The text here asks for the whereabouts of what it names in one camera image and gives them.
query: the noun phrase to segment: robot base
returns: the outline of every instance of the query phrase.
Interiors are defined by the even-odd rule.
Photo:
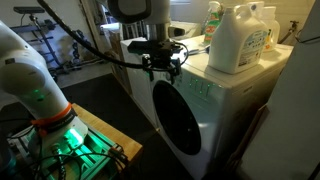
[[[17,133],[15,136],[21,136],[31,130],[32,126],[24,129],[23,131]],[[112,142],[110,139],[88,126],[89,131],[88,135],[84,140],[84,144],[79,148],[73,150],[70,155],[79,156],[84,153],[102,153],[108,155],[108,151],[111,147],[118,146],[116,143]],[[17,139],[12,139],[9,141],[11,145],[15,145],[19,151],[17,156],[22,157],[22,161],[26,164],[31,164],[32,162],[37,161],[38,159],[32,158],[30,156],[29,150],[27,149],[28,143],[30,141],[31,135],[35,133],[32,130],[25,136],[22,136]],[[39,173],[41,179],[58,179],[58,168],[59,165],[57,161],[52,159],[52,164],[48,168],[43,168],[41,173]],[[67,179],[78,179],[79,176],[79,165],[74,161],[73,158],[64,158],[65,159],[65,169]],[[104,179],[112,180],[118,177],[118,168],[115,162],[102,155],[83,155],[76,158],[81,165],[81,179],[98,179],[103,177]],[[30,171],[35,169],[36,165],[30,166]]]

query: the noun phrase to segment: jug handle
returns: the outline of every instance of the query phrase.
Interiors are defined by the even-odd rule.
[[[237,18],[247,20],[252,17],[250,8],[247,5],[238,5],[234,7]]]

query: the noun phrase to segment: floor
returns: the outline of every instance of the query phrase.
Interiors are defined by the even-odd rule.
[[[144,146],[141,157],[130,168],[126,179],[191,180],[189,173],[111,72],[110,63],[88,66],[60,75],[58,85],[71,103],[79,104]],[[12,104],[15,101],[10,98],[7,101],[1,99],[1,102],[9,102],[9,105],[3,103],[5,106],[0,111],[0,119],[28,116],[20,103]],[[18,123],[2,125],[9,131]]]

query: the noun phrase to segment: washing machine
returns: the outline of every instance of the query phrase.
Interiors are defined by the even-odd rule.
[[[202,41],[199,36],[182,42],[192,50],[203,48]],[[236,149],[291,51],[278,45],[235,75],[208,67],[205,52],[189,56],[174,84],[168,73],[154,72],[150,85],[160,134],[194,179],[220,169]]]

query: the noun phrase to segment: wooden board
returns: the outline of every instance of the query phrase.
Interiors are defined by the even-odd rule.
[[[78,114],[78,117],[91,127],[99,131],[101,134],[108,137],[113,142],[119,144],[124,149],[124,154],[128,157],[129,165],[139,157],[142,152],[142,145],[134,141],[119,130],[102,121],[95,115],[83,109],[77,104],[72,104],[73,109]]]

